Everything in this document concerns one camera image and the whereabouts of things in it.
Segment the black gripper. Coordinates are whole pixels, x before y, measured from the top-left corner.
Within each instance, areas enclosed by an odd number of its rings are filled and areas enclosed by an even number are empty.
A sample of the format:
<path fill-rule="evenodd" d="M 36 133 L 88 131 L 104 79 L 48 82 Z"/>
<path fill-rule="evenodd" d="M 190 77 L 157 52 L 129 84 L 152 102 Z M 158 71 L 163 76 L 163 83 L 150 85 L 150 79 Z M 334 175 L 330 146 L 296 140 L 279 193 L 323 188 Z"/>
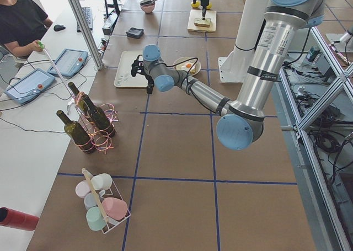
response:
<path fill-rule="evenodd" d="M 145 77 L 147 80 L 147 88 L 146 92 L 147 94 L 152 94 L 153 93 L 153 87 L 154 87 L 154 81 L 150 75 L 148 75 L 145 72 L 144 66 L 143 66 L 143 61 L 140 61 L 141 55 L 138 55 L 136 59 L 134 60 L 133 64 L 131 65 L 131 75 L 133 77 L 136 77 L 137 74 L 140 74 Z"/>
<path fill-rule="evenodd" d="M 210 0 L 192 0 L 193 2 L 195 1 L 200 1 L 200 6 L 202 6 L 202 20 L 206 19 L 206 12 L 207 12 L 207 8 L 206 6 L 211 3 Z"/>

